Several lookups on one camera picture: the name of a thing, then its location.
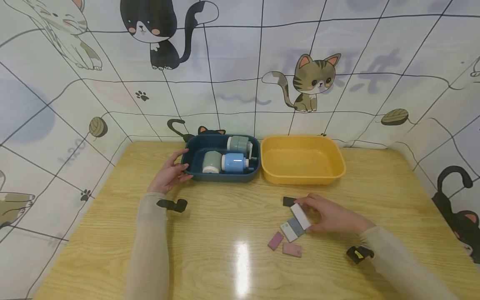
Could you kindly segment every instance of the white block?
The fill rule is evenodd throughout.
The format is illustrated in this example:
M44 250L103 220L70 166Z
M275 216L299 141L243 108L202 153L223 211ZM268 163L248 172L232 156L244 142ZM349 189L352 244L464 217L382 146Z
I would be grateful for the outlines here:
M298 238L288 222L282 224L282 226L280 226L280 229L283 231L283 234L290 243Z
M303 230L307 230L308 227L312 226L307 216L303 212L303 209L301 208L300 204L295 203L292 207L290 207L290 209L292 210L295 218L297 218Z

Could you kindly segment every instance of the sweater sleeve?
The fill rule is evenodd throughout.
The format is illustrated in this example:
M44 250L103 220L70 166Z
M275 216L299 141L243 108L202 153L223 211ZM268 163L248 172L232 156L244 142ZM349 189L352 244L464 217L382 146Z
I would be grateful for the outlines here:
M405 299L458 299L383 227L376 226L363 232L360 241L362 246L375 253L371 262L376 271Z
M162 198L164 194L148 192L140 200L125 300L168 298L167 209L156 205Z

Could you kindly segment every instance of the table surface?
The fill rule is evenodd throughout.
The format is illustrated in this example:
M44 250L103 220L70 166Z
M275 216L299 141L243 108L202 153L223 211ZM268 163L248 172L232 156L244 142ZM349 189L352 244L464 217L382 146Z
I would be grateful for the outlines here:
M135 142L125 151L35 300L120 300L135 237L137 205L166 159L185 143ZM480 274L401 154L341 149L344 177L329 186L190 181L169 196L170 299L397 299L369 262L355 265L348 234L303 235L303 257L267 243L292 217L282 196L315 192L394 233L462 299L480 297Z

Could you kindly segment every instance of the cartoon cat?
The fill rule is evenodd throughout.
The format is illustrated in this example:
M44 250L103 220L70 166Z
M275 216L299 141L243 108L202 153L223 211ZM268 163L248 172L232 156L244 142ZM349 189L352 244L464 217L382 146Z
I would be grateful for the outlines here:
M438 192L433 196L433 203L437 206L442 216L447 221L455 236L462 242L473 262L480 264L480 228L479 216L469 210L458 213L452 211L452 205L448 197L442 191L444 179L451 173L459 173L462 176L463 185L466 188L473 186L470 175L462 167L446 167L438 176Z
M183 133L179 132L178 130L176 130L175 128L173 128L173 123L185 124L185 121L184 120L178 120L178 119L171 119L171 120L167 121L167 126L168 126L168 128L170 128L170 130L172 130L173 132L175 132L176 134L181 136L186 143L188 143L188 141L194 137L193 134L183 134ZM225 133L226 132L223 129L208 130L204 126L200 126L198 128L198 134L225 134Z
M0 171L0 191L6 176ZM33 204L35 196L17 192L0 192L0 229L15 222Z
M288 107L301 112L312 112L317 110L317 94L328 90L335 79L335 65L340 59L340 53L334 54L324 60L312 60L310 55L300 56L295 68L293 87L301 94L290 102L288 97L288 82L282 72L269 72L262 78L266 84L278 84L283 89L283 97Z
M84 0L4 0L13 9L26 14L43 29L55 49L78 68L101 70L97 53L78 35L87 30L82 13Z
M192 34L201 23L218 18L218 8L209 1L200 1L185 17L185 50L182 57L169 39L177 31L177 17L172 0L121 0L120 13L128 32L137 40L150 44L153 69L175 69L190 57Z
M473 65L473 72L470 73L470 76L472 76L472 77L478 77L478 76L480 76L480 64L479 64L479 61L480 61L480 57L478 57L477 60L475 61L475 64Z

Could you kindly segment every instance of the dark blue plastic tray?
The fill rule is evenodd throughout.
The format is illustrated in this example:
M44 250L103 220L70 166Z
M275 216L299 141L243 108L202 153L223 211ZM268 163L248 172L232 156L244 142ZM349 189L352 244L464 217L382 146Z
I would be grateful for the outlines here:
M250 162L253 171L245 170L245 174L212 174L202 173L202 164L205 153L208 151L218 151L221 154L229 153L227 151L227 140L231 136L246 136L253 145L252 157L257 157L256 161ZM218 181L218 182L249 182L251 181L261 166L260 161L260 143L253 136L242 134L201 134L194 136L188 141L185 148L189 151L183 155L181 163L188 163L188 169L185 173L193 175L193 180L199 181Z

